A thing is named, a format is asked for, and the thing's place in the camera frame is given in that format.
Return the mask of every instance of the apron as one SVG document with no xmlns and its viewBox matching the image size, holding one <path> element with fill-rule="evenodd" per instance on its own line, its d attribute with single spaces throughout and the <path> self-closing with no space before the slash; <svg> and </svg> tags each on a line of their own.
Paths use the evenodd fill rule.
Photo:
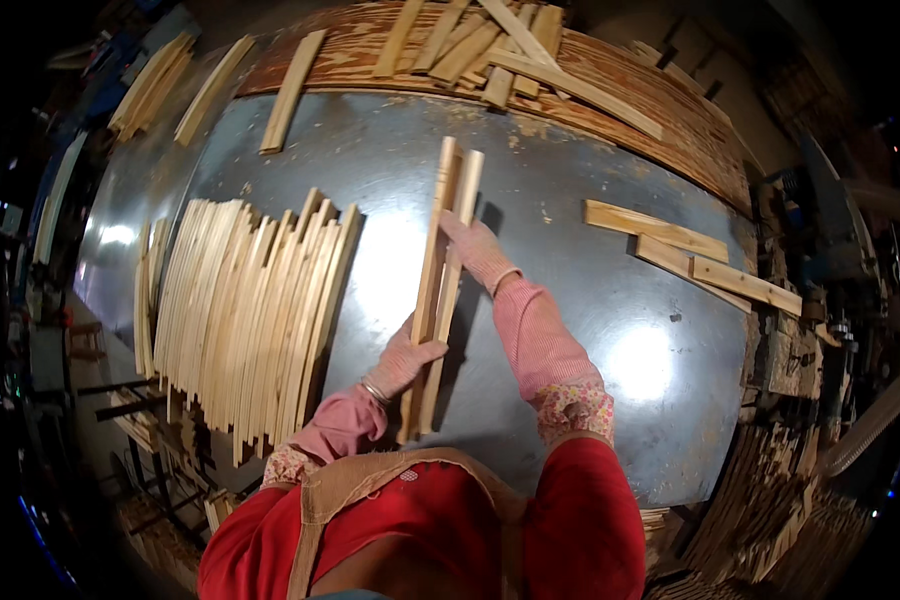
<svg viewBox="0 0 900 600">
<path fill-rule="evenodd" d="M 449 463 L 480 483 L 502 531 L 501 597 L 516 600 L 522 593 L 523 514 L 527 498 L 520 496 L 493 472 L 454 448 L 423 448 L 347 456 L 327 464 L 300 484 L 300 540 L 289 573 L 287 600 L 300 600 L 310 591 L 310 578 L 324 526 L 337 513 L 387 485 L 418 463 Z"/>
</svg>

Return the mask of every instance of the pink glove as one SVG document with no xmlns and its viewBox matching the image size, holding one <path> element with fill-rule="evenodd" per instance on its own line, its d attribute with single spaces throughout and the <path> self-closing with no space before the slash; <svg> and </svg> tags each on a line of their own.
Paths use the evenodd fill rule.
<svg viewBox="0 0 900 600">
<path fill-rule="evenodd" d="M 497 236 L 482 222 L 475 220 L 466 226 L 457 215 L 444 210 L 440 215 L 440 228 L 452 242 L 450 252 L 491 297 L 496 295 L 497 286 L 505 276 L 520 273 L 510 258 L 504 256 Z"/>
<path fill-rule="evenodd" d="M 447 352 L 447 344 L 433 340 L 420 345 L 410 343 L 410 331 L 414 327 L 414 313 L 393 334 L 380 354 L 377 366 L 363 376 L 361 383 L 377 401 L 387 404 L 402 392 L 420 373 L 420 369 Z"/>
</svg>

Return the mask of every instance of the workbench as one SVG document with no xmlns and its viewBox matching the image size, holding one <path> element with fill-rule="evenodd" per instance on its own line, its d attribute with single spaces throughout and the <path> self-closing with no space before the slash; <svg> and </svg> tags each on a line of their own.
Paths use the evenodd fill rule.
<svg viewBox="0 0 900 600">
<path fill-rule="evenodd" d="M 237 72 L 254 60 L 251 52 Z M 106 327 L 132 345 L 135 238 L 145 219 L 179 224 L 185 201 L 197 198 L 243 198 L 279 217 L 300 211 L 316 186 L 366 217 L 322 398 L 357 382 L 416 304 L 441 140 L 454 136 L 486 153 L 477 215 L 525 276 L 552 291 L 616 400 L 616 451 L 640 507 L 709 498 L 740 406 L 745 315 L 636 258 L 633 236 L 584 224 L 583 199 L 720 239 L 730 266 L 744 271 L 756 259 L 747 219 L 587 133 L 420 94 L 308 92 L 285 150 L 264 156 L 257 150 L 276 95 L 230 101 L 224 93 L 191 145 L 174 145 L 174 127 L 212 66 L 190 67 L 151 130 L 120 145 L 103 177 L 73 287 Z M 450 344 L 438 432 L 420 445 L 459 448 L 532 494 L 545 456 L 536 416 L 518 395 L 492 301 L 467 276 Z"/>
</svg>

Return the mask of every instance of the red shirt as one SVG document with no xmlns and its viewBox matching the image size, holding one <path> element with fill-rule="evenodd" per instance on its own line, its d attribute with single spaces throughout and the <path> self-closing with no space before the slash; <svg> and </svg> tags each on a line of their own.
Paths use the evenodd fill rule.
<svg viewBox="0 0 900 600">
<path fill-rule="evenodd" d="M 413 536 L 474 596 L 500 592 L 500 523 L 480 484 L 453 464 L 419 463 L 326 526 L 312 582 L 387 535 Z M 300 538 L 300 488 L 264 489 L 216 531 L 200 562 L 201 598 L 284 600 Z M 524 524 L 530 598 L 627 598 L 643 592 L 644 534 L 616 454 L 571 439 L 543 466 Z"/>
</svg>

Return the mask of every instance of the woman's left hand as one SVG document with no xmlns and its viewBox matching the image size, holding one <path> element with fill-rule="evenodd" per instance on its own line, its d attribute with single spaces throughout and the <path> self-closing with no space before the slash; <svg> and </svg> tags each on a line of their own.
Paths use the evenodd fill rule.
<svg viewBox="0 0 900 600">
<path fill-rule="evenodd" d="M 413 326 L 414 313 L 410 313 L 403 326 L 387 342 L 380 354 L 380 362 L 363 378 L 365 387 L 374 396 L 379 394 L 390 401 L 414 382 L 424 365 L 446 354 L 447 344 L 444 342 L 411 343 Z"/>
</svg>

